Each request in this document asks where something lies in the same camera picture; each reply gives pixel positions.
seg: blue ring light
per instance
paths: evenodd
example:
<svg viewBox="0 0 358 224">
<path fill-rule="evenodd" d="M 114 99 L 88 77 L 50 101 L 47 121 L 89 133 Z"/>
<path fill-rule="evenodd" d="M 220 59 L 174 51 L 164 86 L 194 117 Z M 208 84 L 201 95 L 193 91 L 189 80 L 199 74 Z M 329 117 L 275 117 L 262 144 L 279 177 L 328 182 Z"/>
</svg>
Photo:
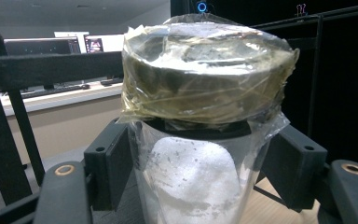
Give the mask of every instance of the blue ring light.
<svg viewBox="0 0 358 224">
<path fill-rule="evenodd" d="M 197 3 L 197 10 L 200 13 L 206 12 L 208 10 L 208 6 L 206 5 L 205 2 L 198 2 Z"/>
</svg>

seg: brass screw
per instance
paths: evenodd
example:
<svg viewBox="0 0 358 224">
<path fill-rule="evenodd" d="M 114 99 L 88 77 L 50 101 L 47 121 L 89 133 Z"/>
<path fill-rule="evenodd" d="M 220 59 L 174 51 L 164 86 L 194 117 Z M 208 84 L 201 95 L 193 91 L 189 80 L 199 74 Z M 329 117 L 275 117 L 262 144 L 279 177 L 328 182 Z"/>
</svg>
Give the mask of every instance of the brass screw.
<svg viewBox="0 0 358 224">
<path fill-rule="evenodd" d="M 349 173 L 354 174 L 354 175 L 358 175 L 358 166 L 357 165 L 344 163 L 344 164 L 341 165 L 341 167 L 346 172 L 349 172 Z"/>
<path fill-rule="evenodd" d="M 69 175 L 75 170 L 73 165 L 62 165 L 55 170 L 56 175 Z"/>
</svg>

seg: white countertop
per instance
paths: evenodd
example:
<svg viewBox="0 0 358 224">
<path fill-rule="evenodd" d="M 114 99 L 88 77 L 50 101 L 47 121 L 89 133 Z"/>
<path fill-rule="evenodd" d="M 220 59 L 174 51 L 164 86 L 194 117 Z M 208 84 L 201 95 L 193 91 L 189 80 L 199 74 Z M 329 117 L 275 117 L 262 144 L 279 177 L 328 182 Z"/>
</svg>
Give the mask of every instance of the white countertop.
<svg viewBox="0 0 358 224">
<path fill-rule="evenodd" d="M 112 86 L 107 87 L 101 85 L 100 82 L 91 82 L 88 84 L 89 89 L 87 90 L 68 91 L 25 99 L 23 100 L 25 103 L 25 108 L 27 112 L 33 112 L 61 105 L 76 104 L 121 94 L 122 83 L 113 84 Z M 6 116 L 14 115 L 14 111 L 8 96 L 1 96 L 1 102 L 5 109 Z"/>
</svg>

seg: blue light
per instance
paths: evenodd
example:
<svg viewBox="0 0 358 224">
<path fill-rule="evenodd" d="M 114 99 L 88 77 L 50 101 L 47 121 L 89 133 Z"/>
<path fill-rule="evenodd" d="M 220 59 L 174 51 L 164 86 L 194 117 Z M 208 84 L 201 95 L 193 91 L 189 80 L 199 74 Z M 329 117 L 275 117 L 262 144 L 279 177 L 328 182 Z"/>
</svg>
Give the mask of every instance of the blue light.
<svg viewBox="0 0 358 224">
<path fill-rule="evenodd" d="M 208 9 L 208 7 L 206 6 L 206 3 L 204 3 L 204 2 L 199 2 L 199 3 L 197 4 L 197 10 L 198 10 L 199 12 L 206 12 L 207 9 Z"/>
</svg>

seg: keyboard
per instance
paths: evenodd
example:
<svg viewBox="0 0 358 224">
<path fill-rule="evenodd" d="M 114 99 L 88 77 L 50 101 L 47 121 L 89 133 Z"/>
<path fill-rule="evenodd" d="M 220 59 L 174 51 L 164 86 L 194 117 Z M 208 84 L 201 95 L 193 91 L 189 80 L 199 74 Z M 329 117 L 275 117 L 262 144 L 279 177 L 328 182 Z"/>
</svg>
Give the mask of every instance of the keyboard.
<svg viewBox="0 0 358 224">
<path fill-rule="evenodd" d="M 113 84 L 122 83 L 123 78 L 113 78 L 113 79 L 107 79 L 100 81 L 101 85 L 103 86 L 111 86 Z"/>
<path fill-rule="evenodd" d="M 46 96 L 46 95 L 51 95 L 51 94 L 55 94 L 55 93 L 86 90 L 86 89 L 89 89 L 89 88 L 90 88 L 89 85 L 82 85 L 82 86 L 62 87 L 62 88 L 52 89 L 52 90 L 26 92 L 26 93 L 21 94 L 21 98 L 22 99 L 29 99 L 29 98 L 33 98 L 33 97 Z"/>
</svg>

